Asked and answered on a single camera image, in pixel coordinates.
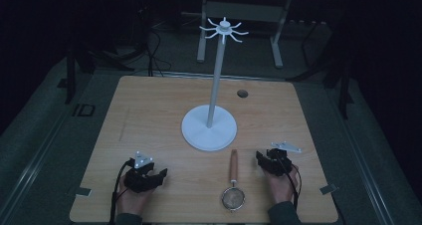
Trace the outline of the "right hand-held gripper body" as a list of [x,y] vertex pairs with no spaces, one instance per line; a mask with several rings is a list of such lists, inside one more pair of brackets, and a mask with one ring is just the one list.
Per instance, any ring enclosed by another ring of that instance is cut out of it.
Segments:
[[290,173],[292,162],[288,159],[288,153],[301,153],[302,149],[286,141],[272,142],[271,147],[267,151],[268,161],[264,165],[265,170],[276,176]]

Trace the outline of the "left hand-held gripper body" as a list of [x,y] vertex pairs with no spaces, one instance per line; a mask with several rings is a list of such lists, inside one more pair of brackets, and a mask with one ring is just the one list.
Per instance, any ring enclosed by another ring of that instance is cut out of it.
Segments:
[[149,173],[154,168],[152,157],[137,151],[129,161],[130,170],[125,174],[124,185],[135,193],[151,190],[156,187],[154,178]]

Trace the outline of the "person's left hand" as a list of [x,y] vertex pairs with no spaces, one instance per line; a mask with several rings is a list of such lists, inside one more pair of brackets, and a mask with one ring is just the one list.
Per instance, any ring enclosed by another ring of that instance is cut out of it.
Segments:
[[116,209],[118,214],[141,216],[154,189],[140,193],[133,192],[124,185],[124,177],[119,181]]

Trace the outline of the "person's right hand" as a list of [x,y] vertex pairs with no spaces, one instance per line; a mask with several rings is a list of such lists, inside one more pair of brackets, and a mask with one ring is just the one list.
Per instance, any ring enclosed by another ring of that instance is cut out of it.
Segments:
[[276,176],[264,170],[269,189],[275,204],[293,201],[295,189],[298,186],[297,168],[294,166],[289,174]]

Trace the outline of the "white hook rack stand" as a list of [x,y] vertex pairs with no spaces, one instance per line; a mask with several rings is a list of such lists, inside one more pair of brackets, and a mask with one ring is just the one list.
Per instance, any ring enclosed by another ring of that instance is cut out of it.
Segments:
[[208,20],[212,28],[200,26],[202,32],[212,32],[206,39],[218,37],[213,82],[210,102],[208,105],[191,109],[181,122],[181,132],[188,144],[202,151],[218,151],[229,146],[237,135],[237,123],[230,112],[217,105],[221,71],[225,55],[227,38],[241,43],[236,35],[248,35],[248,32],[238,32],[241,23],[232,25],[226,17],[219,23]]

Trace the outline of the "dark metal stand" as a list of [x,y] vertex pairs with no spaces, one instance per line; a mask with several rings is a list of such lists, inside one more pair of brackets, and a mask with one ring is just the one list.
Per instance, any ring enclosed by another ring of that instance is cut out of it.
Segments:
[[333,89],[339,84],[338,110],[344,119],[348,119],[346,109],[349,102],[348,87],[352,62],[353,55],[349,51],[338,53],[328,63],[328,72],[323,79],[323,85],[327,89]]
[[118,59],[96,49],[87,42],[71,43],[66,54],[66,77],[61,79],[58,84],[59,88],[64,88],[67,92],[66,105],[73,100],[77,91],[76,65],[79,65],[84,72],[91,74],[95,69],[93,59],[99,59],[109,67],[120,71],[132,72],[132,68],[125,66]]

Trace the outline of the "grey metal table frame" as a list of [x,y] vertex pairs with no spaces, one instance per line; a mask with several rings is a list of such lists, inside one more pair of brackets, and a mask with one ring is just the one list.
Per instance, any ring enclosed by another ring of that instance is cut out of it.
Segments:
[[229,19],[240,21],[276,23],[278,28],[275,34],[270,37],[270,45],[275,67],[280,69],[284,65],[284,62],[279,41],[287,21],[292,1],[293,0],[285,0],[283,6],[269,6],[202,0],[200,28],[203,29],[211,18],[223,18],[224,16],[227,16]]

